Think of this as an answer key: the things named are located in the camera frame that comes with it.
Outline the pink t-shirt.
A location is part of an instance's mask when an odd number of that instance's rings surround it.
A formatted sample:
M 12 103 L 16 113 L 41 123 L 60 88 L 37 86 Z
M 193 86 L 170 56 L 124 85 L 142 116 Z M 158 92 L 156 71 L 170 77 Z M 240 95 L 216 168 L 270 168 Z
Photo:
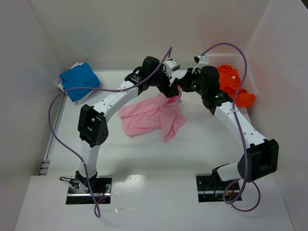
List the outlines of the pink t-shirt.
M 132 138 L 160 130 L 164 142 L 174 138 L 186 122 L 180 111 L 181 88 L 177 86 L 176 89 L 179 94 L 171 98 L 159 93 L 155 97 L 123 106 L 119 116 L 124 132 Z

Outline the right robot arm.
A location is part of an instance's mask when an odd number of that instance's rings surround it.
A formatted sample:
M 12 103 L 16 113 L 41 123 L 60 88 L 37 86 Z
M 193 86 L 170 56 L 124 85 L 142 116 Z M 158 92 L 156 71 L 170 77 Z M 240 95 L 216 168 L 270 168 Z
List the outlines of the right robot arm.
M 279 145 L 259 133 L 219 87 L 219 73 L 213 66 L 189 68 L 178 83 L 183 92 L 196 92 L 203 105 L 233 134 L 244 150 L 237 163 L 212 170 L 218 182 L 243 179 L 252 182 L 277 170 Z

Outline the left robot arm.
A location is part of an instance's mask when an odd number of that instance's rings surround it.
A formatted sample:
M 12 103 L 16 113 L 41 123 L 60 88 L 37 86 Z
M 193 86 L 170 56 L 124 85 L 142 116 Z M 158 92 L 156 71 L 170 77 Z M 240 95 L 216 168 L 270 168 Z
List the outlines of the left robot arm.
M 93 106 L 82 106 L 77 129 L 83 160 L 76 171 L 76 179 L 84 191 L 89 192 L 95 186 L 99 148 L 108 137 L 107 123 L 110 118 L 149 87 L 157 87 L 165 96 L 177 95 L 179 91 L 170 80 L 172 73 L 179 68 L 176 60 L 168 59 L 160 63 L 158 59 L 148 56 L 141 66 L 125 77 L 117 92 Z

